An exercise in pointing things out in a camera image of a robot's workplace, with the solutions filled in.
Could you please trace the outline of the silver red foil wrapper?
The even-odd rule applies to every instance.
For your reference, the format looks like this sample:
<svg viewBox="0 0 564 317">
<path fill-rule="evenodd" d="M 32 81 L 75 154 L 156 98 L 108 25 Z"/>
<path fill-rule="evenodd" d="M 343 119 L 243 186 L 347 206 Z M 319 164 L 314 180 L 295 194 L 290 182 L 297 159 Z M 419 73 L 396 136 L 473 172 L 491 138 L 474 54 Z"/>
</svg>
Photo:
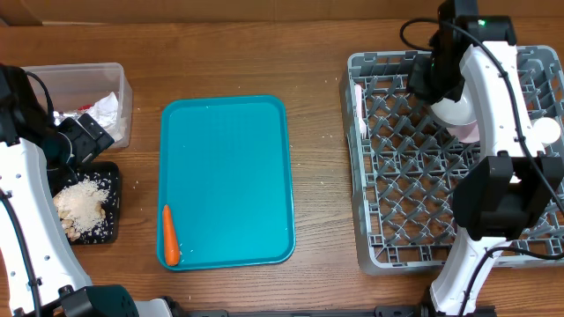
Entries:
<svg viewBox="0 0 564 317">
<path fill-rule="evenodd" d="M 54 123 L 56 126 L 58 126 L 67 118 L 77 120 L 82 114 L 85 114 L 91 107 L 93 107 L 93 104 L 85 105 L 75 110 L 65 110 L 65 111 L 55 110 L 53 112 Z"/>
</svg>

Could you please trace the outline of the white napkin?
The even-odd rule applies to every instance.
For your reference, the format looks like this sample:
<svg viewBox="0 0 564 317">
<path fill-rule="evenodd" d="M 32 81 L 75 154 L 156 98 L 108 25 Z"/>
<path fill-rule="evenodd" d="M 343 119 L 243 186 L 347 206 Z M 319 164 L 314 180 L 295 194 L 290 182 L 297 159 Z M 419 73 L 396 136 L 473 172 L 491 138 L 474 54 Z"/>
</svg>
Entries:
<svg viewBox="0 0 564 317">
<path fill-rule="evenodd" d="M 122 108 L 119 106 L 118 98 L 113 92 L 97 101 L 85 112 L 106 130 L 116 143 L 123 139 L 126 120 L 121 117 Z"/>
</svg>

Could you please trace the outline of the grey bowl with rice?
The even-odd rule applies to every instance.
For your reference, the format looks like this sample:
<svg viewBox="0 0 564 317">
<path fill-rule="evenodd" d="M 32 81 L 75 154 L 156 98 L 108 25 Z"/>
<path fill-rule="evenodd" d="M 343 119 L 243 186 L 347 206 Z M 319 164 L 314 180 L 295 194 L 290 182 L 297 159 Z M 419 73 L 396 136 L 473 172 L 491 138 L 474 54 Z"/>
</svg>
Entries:
<svg viewBox="0 0 564 317">
<path fill-rule="evenodd" d="M 431 105 L 430 110 L 434 120 L 447 128 L 462 127 L 476 121 L 467 85 L 464 85 L 459 101 L 443 98 Z"/>
</svg>

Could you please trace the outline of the pink round plate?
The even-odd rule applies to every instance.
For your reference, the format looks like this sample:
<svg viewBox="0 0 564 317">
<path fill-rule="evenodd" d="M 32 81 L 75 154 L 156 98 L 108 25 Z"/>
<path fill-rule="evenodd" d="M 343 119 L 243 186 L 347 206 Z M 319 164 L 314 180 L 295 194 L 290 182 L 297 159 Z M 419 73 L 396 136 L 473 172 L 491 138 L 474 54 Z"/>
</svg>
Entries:
<svg viewBox="0 0 564 317">
<path fill-rule="evenodd" d="M 476 122 L 464 126 L 447 128 L 447 131 L 455 136 L 460 143 L 472 144 L 479 141 L 479 128 Z"/>
</svg>

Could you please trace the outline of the white plastic fork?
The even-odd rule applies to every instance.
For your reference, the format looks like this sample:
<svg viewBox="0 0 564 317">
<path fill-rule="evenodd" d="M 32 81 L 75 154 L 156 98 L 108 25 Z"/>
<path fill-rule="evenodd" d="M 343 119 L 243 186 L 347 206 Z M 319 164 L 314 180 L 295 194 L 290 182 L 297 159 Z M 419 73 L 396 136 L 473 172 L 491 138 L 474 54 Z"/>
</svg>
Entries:
<svg viewBox="0 0 564 317">
<path fill-rule="evenodd" d="M 363 105 L 362 105 L 362 87 L 358 84 L 354 85 L 355 102 L 356 102 L 356 121 L 360 127 L 360 136 L 363 139 L 367 138 L 367 124 L 364 122 Z"/>
</svg>

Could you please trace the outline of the white plastic cup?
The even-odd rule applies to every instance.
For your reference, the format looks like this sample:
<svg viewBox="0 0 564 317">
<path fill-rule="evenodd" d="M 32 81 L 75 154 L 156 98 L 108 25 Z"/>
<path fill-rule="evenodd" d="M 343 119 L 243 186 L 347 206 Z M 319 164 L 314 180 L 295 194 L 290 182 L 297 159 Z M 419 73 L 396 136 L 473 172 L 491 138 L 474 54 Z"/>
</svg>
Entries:
<svg viewBox="0 0 564 317">
<path fill-rule="evenodd" d="M 542 117 L 531 121 L 537 140 L 546 148 L 560 139 L 559 123 L 550 117 Z"/>
</svg>

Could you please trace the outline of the orange carrot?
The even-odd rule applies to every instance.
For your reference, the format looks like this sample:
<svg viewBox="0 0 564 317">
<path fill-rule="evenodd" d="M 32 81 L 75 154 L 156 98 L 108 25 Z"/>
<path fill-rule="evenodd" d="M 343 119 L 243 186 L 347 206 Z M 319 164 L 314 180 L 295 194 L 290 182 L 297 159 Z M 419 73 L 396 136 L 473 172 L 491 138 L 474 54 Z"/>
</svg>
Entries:
<svg viewBox="0 0 564 317">
<path fill-rule="evenodd" d="M 176 266 L 180 262 L 180 248 L 174 228 L 172 211 L 166 204 L 162 211 L 164 255 L 168 266 Z"/>
</svg>

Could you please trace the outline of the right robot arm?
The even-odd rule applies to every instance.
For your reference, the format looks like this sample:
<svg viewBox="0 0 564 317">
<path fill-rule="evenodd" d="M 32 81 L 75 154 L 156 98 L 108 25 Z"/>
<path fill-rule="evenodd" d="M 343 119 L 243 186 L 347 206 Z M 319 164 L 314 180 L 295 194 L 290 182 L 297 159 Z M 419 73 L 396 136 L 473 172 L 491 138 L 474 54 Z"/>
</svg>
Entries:
<svg viewBox="0 0 564 317">
<path fill-rule="evenodd" d="M 407 90 L 437 122 L 477 132 L 479 163 L 452 195 L 456 238 L 417 316 L 492 316 L 476 299 L 496 260 L 513 250 L 548 203 L 558 201 L 563 162 L 545 149 L 558 139 L 532 121 L 519 81 L 516 33 L 507 16 L 483 16 L 474 1 L 439 6 L 437 31 L 413 62 Z"/>
</svg>

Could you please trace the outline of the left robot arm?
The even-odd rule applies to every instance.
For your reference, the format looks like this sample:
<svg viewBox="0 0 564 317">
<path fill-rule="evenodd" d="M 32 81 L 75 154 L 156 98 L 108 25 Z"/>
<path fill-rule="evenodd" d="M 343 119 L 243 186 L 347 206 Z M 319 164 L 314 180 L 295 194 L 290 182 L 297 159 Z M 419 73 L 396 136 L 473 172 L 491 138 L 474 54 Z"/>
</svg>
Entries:
<svg viewBox="0 0 564 317">
<path fill-rule="evenodd" d="M 48 170 L 73 171 L 113 138 L 88 114 L 55 124 L 41 106 L 35 75 L 1 68 L 1 255 L 14 316 L 167 316 L 184 314 L 169 297 L 136 301 L 121 285 L 94 286 L 56 213 Z"/>
</svg>

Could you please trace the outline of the black plastic waste bin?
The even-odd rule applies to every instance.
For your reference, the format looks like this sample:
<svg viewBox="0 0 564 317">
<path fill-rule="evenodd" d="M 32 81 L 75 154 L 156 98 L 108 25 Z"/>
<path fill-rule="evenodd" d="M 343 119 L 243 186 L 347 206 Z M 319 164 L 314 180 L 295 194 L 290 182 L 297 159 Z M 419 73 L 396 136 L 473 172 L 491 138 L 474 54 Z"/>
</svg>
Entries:
<svg viewBox="0 0 564 317">
<path fill-rule="evenodd" d="M 116 240 L 120 218 L 122 196 L 122 177 L 118 166 L 113 162 L 95 162 L 80 167 L 76 172 L 51 172 L 48 184 L 53 198 L 64 188 L 84 180 L 99 181 L 100 188 L 109 190 L 108 200 L 102 204 L 107 222 L 102 226 L 104 232 L 93 233 L 76 241 L 67 240 L 72 245 L 107 244 Z"/>
</svg>

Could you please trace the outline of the grey dishwasher rack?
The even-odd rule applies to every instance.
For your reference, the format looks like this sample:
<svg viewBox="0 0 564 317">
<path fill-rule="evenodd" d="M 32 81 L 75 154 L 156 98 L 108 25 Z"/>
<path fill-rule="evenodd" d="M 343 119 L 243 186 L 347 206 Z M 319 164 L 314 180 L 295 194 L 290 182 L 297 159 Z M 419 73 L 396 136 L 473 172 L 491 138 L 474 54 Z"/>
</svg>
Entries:
<svg viewBox="0 0 564 317">
<path fill-rule="evenodd" d="M 352 170 L 357 257 L 369 275 L 441 267 L 456 236 L 451 197 L 479 162 L 479 143 L 460 143 L 406 92 L 418 51 L 352 54 L 341 80 L 343 125 Z M 563 123 L 563 68 L 548 46 L 517 49 L 518 76 L 532 120 Z M 367 138 L 356 121 L 354 85 L 362 87 Z M 563 252 L 563 216 L 554 203 L 514 247 Z"/>
</svg>

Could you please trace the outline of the clear plastic storage bin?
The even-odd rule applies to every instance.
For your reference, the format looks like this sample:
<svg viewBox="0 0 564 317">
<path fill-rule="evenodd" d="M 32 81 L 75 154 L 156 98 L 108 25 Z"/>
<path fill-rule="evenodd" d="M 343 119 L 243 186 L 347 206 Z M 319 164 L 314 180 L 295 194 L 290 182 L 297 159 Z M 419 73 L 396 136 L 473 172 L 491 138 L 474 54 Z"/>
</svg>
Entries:
<svg viewBox="0 0 564 317">
<path fill-rule="evenodd" d="M 122 108 L 121 117 L 126 120 L 123 139 L 112 145 L 125 148 L 130 142 L 133 91 L 119 63 L 81 63 L 48 66 L 27 66 L 26 71 L 39 79 L 30 82 L 38 101 L 45 106 L 44 84 L 54 104 L 54 111 L 75 110 L 95 104 L 111 92 L 118 98 Z"/>
</svg>

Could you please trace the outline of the pile of peanuts and rice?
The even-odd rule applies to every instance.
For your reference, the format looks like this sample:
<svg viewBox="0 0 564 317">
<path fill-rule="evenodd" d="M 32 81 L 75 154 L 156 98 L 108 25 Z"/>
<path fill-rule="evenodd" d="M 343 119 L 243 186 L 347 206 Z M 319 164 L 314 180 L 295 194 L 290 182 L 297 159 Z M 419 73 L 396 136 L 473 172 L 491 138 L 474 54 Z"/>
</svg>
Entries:
<svg viewBox="0 0 564 317">
<path fill-rule="evenodd" d="M 102 226 L 107 220 L 102 204 L 108 197 L 109 190 L 100 188 L 99 181 L 86 179 L 64 188 L 53 198 L 63 231 L 70 241 L 104 232 Z"/>
</svg>

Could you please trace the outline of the teal serving tray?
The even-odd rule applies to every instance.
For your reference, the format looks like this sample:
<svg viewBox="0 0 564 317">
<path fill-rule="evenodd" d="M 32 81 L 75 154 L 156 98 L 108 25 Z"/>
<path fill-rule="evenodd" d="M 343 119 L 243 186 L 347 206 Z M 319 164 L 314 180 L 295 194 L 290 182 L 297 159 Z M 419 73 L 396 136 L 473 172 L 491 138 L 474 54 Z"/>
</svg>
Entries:
<svg viewBox="0 0 564 317">
<path fill-rule="evenodd" d="M 272 95 L 176 100 L 161 116 L 158 207 L 173 271 L 286 261 L 296 245 L 286 108 Z"/>
</svg>

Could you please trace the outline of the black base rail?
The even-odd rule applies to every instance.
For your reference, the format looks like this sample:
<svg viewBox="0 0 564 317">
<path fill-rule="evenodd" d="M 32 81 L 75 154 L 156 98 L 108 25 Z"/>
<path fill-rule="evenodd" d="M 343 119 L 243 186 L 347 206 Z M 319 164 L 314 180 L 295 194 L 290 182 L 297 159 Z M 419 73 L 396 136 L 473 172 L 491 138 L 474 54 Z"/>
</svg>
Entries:
<svg viewBox="0 0 564 317">
<path fill-rule="evenodd" d="M 193 311 L 189 317 L 445 317 L 427 306 L 377 306 L 369 310 L 307 310 L 229 313 L 226 310 Z"/>
</svg>

